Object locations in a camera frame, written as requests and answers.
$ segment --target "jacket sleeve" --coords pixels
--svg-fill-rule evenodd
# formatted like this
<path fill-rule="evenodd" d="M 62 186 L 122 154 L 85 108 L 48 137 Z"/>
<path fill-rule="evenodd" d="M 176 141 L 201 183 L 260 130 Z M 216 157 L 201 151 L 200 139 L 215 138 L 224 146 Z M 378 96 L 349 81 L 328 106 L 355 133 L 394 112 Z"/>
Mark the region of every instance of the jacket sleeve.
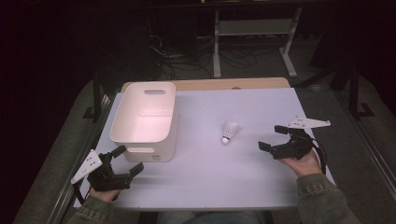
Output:
<path fill-rule="evenodd" d="M 78 211 L 67 221 L 67 224 L 112 223 L 113 204 L 104 203 L 89 196 Z"/>
<path fill-rule="evenodd" d="M 347 205 L 344 193 L 326 175 L 297 179 L 298 209 L 304 224 L 360 223 Z"/>

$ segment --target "white plastic basket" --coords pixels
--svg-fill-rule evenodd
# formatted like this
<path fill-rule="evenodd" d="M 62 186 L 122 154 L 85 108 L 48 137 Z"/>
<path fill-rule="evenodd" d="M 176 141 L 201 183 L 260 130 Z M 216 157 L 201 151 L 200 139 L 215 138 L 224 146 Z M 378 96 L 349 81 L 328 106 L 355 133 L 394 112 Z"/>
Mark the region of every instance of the white plastic basket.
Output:
<path fill-rule="evenodd" d="M 170 161 L 177 138 L 176 87 L 170 82 L 138 82 L 122 96 L 110 131 L 129 161 Z"/>

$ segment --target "badminton shuttlecock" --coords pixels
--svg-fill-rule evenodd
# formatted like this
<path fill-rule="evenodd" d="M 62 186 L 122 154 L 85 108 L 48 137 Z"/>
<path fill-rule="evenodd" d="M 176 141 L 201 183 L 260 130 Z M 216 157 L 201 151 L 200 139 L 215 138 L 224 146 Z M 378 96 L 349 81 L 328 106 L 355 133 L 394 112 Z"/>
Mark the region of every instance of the badminton shuttlecock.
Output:
<path fill-rule="evenodd" d="M 239 129 L 239 125 L 233 121 L 225 121 L 224 123 L 224 133 L 221 138 L 221 142 L 223 144 L 228 144 L 230 142 L 230 138 L 232 138 Z"/>

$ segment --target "white table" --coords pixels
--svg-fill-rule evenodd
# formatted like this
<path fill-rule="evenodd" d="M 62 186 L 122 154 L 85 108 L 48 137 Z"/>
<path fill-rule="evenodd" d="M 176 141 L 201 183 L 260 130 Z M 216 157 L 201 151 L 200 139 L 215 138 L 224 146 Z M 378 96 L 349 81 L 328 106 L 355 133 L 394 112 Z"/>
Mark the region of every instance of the white table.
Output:
<path fill-rule="evenodd" d="M 109 132 L 122 93 L 115 99 L 98 142 L 97 153 L 116 145 Z M 169 162 L 145 162 L 145 169 L 114 202 L 116 207 L 159 210 L 273 210 L 297 205 L 296 175 L 259 150 L 258 141 L 284 144 L 289 136 L 275 133 L 304 111 L 292 88 L 178 91 L 177 147 Z M 228 145 L 220 141 L 226 119 L 241 130 Z M 116 174 L 136 163 L 120 155 L 112 161 Z M 83 194 L 89 183 L 84 180 Z"/>

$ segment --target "human hand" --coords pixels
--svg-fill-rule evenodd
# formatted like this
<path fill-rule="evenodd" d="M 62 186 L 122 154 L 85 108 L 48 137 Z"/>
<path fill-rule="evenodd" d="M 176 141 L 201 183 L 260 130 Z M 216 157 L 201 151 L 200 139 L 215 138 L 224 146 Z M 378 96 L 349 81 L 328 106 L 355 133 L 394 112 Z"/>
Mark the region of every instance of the human hand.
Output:
<path fill-rule="evenodd" d="M 279 161 L 287 164 L 291 170 L 297 174 L 298 177 L 313 174 L 322 174 L 318 162 L 317 154 L 311 149 L 308 154 L 303 156 L 300 160 L 295 158 L 280 159 Z"/>
<path fill-rule="evenodd" d="M 111 203 L 115 197 L 117 197 L 122 189 L 114 189 L 109 191 L 96 191 L 94 188 L 90 189 L 90 195 L 99 199 L 104 203 Z"/>

